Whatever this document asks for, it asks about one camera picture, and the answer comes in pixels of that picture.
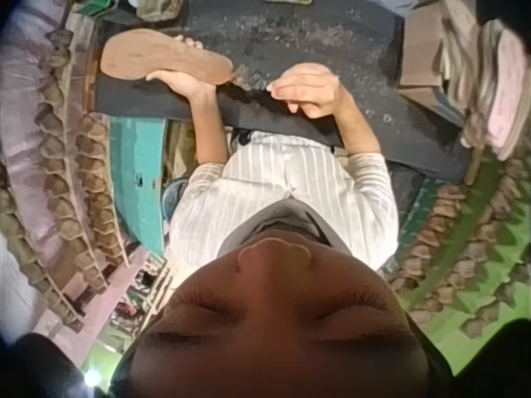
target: closed eye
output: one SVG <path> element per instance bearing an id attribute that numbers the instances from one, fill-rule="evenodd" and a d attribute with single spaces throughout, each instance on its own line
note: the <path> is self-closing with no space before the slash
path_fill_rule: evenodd
<path id="1" fill-rule="evenodd" d="M 317 303 L 305 304 L 299 308 L 299 311 L 305 317 L 321 321 L 338 311 L 353 306 L 365 306 L 385 311 L 385 305 L 378 299 L 377 295 L 348 292 L 339 296 L 320 299 Z"/>

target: footwear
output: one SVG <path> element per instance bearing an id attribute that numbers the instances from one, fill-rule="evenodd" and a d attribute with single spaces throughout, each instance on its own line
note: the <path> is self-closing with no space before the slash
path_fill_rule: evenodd
<path id="1" fill-rule="evenodd" d="M 179 71 L 211 85 L 222 85 L 232 78 L 228 58 L 149 29 L 111 37 L 101 56 L 101 70 L 122 80 L 143 79 L 156 70 Z"/>

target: striped shirt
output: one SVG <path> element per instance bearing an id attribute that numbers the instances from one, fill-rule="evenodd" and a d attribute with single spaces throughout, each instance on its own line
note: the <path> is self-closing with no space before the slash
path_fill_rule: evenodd
<path id="1" fill-rule="evenodd" d="M 320 143 L 254 132 L 226 165 L 193 173 L 171 222 L 171 255 L 193 272 L 217 258 L 238 226 L 290 197 L 313 208 L 372 269 L 397 248 L 397 207 L 381 154 L 353 155 L 342 167 Z"/>

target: finger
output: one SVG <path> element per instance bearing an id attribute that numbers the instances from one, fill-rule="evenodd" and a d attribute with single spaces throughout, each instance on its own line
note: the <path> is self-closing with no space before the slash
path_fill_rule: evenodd
<path id="1" fill-rule="evenodd" d="M 169 72 L 167 70 L 157 70 L 147 75 L 146 80 L 151 81 L 153 79 L 157 79 L 157 80 L 163 81 L 166 84 L 169 84 L 169 81 L 173 75 L 174 75 L 174 72 Z"/>
<path id="2" fill-rule="evenodd" d="M 296 113 L 299 110 L 299 104 L 288 101 L 288 109 L 292 114 Z"/>
<path id="3" fill-rule="evenodd" d="M 310 119 L 317 119 L 323 116 L 323 110 L 316 104 L 304 104 L 300 108 Z"/>
<path id="4" fill-rule="evenodd" d="M 309 85 L 312 87 L 339 86 L 339 78 L 335 75 L 291 75 L 281 77 L 271 83 L 273 90 L 278 90 L 289 85 Z"/>
<path id="5" fill-rule="evenodd" d="M 329 87 L 311 87 L 307 85 L 290 85 L 274 90 L 271 96 L 276 100 L 313 102 L 327 104 L 334 100 L 334 91 Z"/>
<path id="6" fill-rule="evenodd" d="M 319 74 L 331 74 L 329 68 L 322 64 L 317 64 L 314 62 L 305 62 L 304 64 L 297 64 L 289 68 L 286 72 L 282 74 L 281 77 L 298 75 L 298 74 L 308 74 L 308 75 L 319 75 Z"/>

